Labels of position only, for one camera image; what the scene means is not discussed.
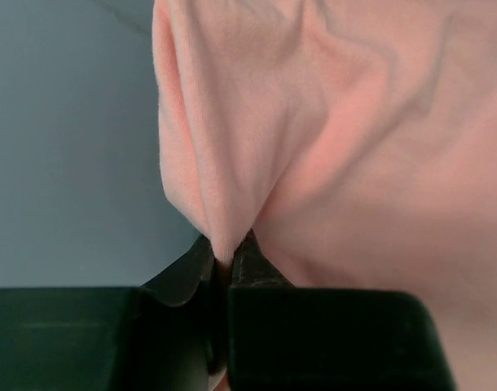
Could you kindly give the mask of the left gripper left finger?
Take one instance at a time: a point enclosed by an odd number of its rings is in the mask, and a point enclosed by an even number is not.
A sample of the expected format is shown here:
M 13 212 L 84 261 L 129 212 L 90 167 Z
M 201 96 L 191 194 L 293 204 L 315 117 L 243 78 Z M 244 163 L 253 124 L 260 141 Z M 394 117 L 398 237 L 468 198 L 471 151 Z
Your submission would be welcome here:
M 0 288 L 0 390 L 206 390 L 213 254 L 140 287 Z

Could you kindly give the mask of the pink t shirt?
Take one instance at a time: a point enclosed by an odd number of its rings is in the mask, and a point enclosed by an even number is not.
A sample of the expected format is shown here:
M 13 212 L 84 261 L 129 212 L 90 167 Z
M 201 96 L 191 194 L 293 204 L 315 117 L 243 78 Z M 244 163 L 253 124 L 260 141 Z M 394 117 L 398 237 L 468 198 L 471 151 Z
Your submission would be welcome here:
M 497 390 L 497 1 L 157 1 L 167 199 L 225 266 L 411 292 Z

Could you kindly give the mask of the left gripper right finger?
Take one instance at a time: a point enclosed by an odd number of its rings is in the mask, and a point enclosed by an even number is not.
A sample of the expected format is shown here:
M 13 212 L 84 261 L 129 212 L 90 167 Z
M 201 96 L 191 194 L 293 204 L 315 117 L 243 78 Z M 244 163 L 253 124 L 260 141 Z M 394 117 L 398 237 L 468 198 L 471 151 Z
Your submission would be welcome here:
M 254 234 L 235 252 L 227 305 L 234 390 L 456 387 L 426 307 L 405 292 L 296 288 Z

